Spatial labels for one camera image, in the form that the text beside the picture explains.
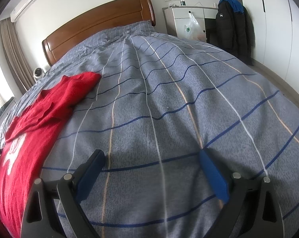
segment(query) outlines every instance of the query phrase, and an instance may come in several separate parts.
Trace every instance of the blue clothing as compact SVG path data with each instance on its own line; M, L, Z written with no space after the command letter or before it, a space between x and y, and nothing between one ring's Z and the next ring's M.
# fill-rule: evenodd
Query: blue clothing
M244 10L243 10L243 5L238 1L238 0L220 0L219 1L219 5L220 3L222 3L223 1L227 1L232 9L233 9L233 12L241 12L241 13L244 13Z

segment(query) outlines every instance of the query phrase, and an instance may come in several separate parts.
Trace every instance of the black jacket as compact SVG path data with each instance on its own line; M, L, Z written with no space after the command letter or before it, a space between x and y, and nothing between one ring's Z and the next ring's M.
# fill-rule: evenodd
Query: black jacket
M254 45L253 24L245 7L244 13L233 12L227 1L219 4L216 16L218 45L242 62L252 65L251 47Z

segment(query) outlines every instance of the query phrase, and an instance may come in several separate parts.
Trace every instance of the bed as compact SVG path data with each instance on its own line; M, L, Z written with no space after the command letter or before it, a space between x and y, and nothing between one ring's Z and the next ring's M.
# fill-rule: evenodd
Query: bed
M74 108L40 177L59 179L103 150L106 167L81 203L102 238L203 237L219 205L200 169L201 148L246 178L268 175L285 237L292 237L299 228L299 109L232 55L154 25L150 0L116 0L53 32L42 43L52 67L10 111L0 147L14 116L41 90L63 75L98 72L101 81Z

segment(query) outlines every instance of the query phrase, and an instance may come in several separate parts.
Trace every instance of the plastic bag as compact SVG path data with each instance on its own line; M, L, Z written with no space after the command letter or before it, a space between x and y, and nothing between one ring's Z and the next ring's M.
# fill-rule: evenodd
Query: plastic bag
M192 13L190 15L190 22L188 25L185 25L185 37L189 40L197 40L197 41L206 41L206 34L203 32L200 27L198 21L193 16Z

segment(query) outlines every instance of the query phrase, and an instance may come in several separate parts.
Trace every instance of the red cloth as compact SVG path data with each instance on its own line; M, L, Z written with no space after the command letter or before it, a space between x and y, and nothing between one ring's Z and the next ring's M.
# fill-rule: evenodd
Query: red cloth
M92 72L63 76L55 87L42 90L34 104L9 126L0 156L0 218L13 237L20 237L27 197L44 160L73 107L100 78L100 74Z

